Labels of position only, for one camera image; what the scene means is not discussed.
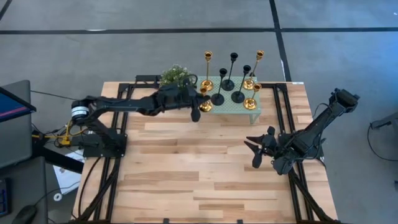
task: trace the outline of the black floor line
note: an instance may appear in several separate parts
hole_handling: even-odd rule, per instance
[[[281,28],[281,32],[398,32],[398,27]]]
[[[2,9],[0,11],[0,20],[2,19],[2,17],[7,12],[7,9],[10,6],[11,2],[12,2],[12,0],[7,0],[6,3],[4,4],[4,6],[2,7]]]
[[[283,69],[284,69],[283,73],[284,73],[285,81],[291,82],[292,76],[290,75],[289,63],[287,62],[285,44],[284,44],[284,39],[283,39],[282,33],[281,33],[281,28],[280,28],[280,24],[279,24],[278,12],[276,10],[275,1],[269,0],[269,4],[271,6],[272,19],[274,20],[276,41],[278,43],[279,55],[280,55],[280,59],[282,61]]]
[[[57,35],[57,34],[189,34],[189,33],[261,33],[274,32],[274,28],[175,28],[175,29],[105,29],[105,30],[0,30],[0,35]]]

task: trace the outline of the monitor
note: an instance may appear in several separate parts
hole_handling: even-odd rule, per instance
[[[36,107],[0,87],[0,122],[36,112]]]

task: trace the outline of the concrete floor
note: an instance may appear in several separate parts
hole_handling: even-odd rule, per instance
[[[282,28],[398,27],[393,0],[275,0]],[[0,8],[6,0],[0,0]],[[0,30],[273,27],[266,0],[13,0]],[[398,32],[283,33],[292,81],[305,82],[312,110],[335,88],[361,96],[354,113],[323,134],[327,173],[338,216],[348,223],[396,223],[398,163],[368,147],[368,124],[398,109]],[[262,49],[260,81],[284,81],[273,32],[201,34],[0,35],[0,84],[22,79],[32,89],[72,98],[99,95],[106,81],[133,81],[160,74],[173,63],[205,72],[203,52],[214,53],[211,70],[253,64]],[[240,75],[236,69],[234,75]],[[50,130],[70,118],[70,101],[32,94],[33,122]],[[398,159],[391,128],[371,133],[375,150]],[[48,189],[57,188],[48,169]],[[70,218],[75,193],[49,200],[50,217]]]

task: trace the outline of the green mesh platform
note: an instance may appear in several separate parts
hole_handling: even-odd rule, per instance
[[[231,80],[235,84],[235,88],[231,91],[224,91],[221,88],[220,94],[224,96],[224,103],[220,106],[215,106],[213,105],[213,109],[209,113],[214,113],[214,114],[248,114],[250,115],[250,120],[251,123],[255,122],[257,117],[261,114],[261,102],[260,102],[260,93],[257,93],[254,96],[254,99],[257,101],[257,108],[254,110],[247,110],[244,106],[243,103],[235,103],[231,99],[231,95],[235,91],[239,91],[239,87],[241,87],[242,83],[242,78],[243,77],[231,77]],[[200,84],[202,81],[206,80],[206,77],[198,77],[198,82],[197,82],[197,90],[199,91],[200,89]],[[207,95],[212,96],[215,93],[218,93],[218,88],[220,87],[220,80],[221,78],[218,77],[209,77],[209,80],[213,82],[213,89],[209,92],[207,92]],[[257,83],[257,77],[253,77],[253,80],[255,83]],[[244,94],[245,98],[250,98],[253,96],[253,90],[245,90],[242,87],[242,93]]]

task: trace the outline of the wooden tabletop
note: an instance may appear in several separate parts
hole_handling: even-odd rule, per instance
[[[118,82],[106,82],[103,96],[116,97]],[[287,83],[296,129],[311,121],[304,85]],[[133,98],[154,89],[136,89]],[[166,111],[156,117],[130,113],[128,146],[121,161],[112,222],[159,223],[295,223],[287,175],[278,175],[271,160],[263,158],[259,169],[251,167],[253,153],[243,143],[246,136],[260,136],[279,124],[271,89],[260,92],[262,113],[254,125],[248,115],[201,114],[191,122],[190,110]],[[286,130],[285,105],[280,93]],[[100,120],[111,126],[112,113]],[[78,196],[95,158],[88,159]],[[96,165],[83,194],[86,208],[98,192],[103,159]],[[322,209],[337,218],[325,168],[317,161],[304,163],[308,188]],[[303,218],[305,207],[301,193]],[[101,217],[105,217],[107,196]],[[78,197],[73,213],[77,215]]]

